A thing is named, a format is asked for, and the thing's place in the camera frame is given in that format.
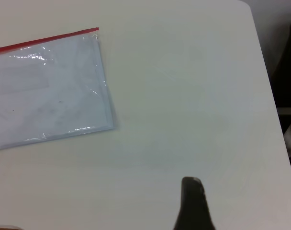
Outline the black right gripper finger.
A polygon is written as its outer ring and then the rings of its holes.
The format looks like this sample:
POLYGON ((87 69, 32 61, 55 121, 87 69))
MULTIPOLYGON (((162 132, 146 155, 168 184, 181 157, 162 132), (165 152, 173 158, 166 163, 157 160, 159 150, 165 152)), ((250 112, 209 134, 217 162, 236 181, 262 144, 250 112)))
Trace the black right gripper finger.
POLYGON ((181 181, 180 209, 175 230, 215 230, 205 190, 196 177, 183 177, 181 181))

